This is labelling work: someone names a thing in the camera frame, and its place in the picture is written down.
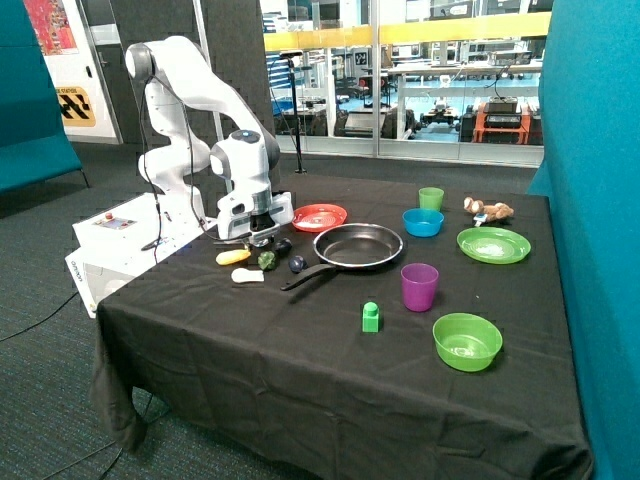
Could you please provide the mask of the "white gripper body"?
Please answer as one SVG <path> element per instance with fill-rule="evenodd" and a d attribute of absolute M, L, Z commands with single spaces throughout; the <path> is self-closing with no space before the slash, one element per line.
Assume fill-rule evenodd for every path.
<path fill-rule="evenodd" d="M 289 191 L 233 191 L 217 202 L 217 231 L 222 240 L 269 240 L 293 220 Z"/>

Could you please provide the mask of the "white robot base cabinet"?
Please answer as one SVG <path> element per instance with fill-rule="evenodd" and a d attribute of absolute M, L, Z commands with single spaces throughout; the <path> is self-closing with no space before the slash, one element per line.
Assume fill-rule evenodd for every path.
<path fill-rule="evenodd" d="M 184 195 L 144 193 L 73 225 L 79 248 L 65 261 L 87 314 L 216 224 L 200 225 Z"/>

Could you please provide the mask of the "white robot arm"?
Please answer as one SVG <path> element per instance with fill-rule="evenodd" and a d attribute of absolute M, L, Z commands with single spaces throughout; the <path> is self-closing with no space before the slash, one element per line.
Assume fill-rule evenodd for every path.
<path fill-rule="evenodd" d="M 136 43 L 125 63 L 143 87 L 153 131 L 167 144 L 139 159 L 143 178 L 158 188 L 192 228 L 216 228 L 222 242 L 263 247 L 292 222 L 292 195 L 272 188 L 280 149 L 242 96 L 210 68 L 198 45 L 183 36 Z M 214 222 L 190 180 L 208 169 L 230 182 Z"/>

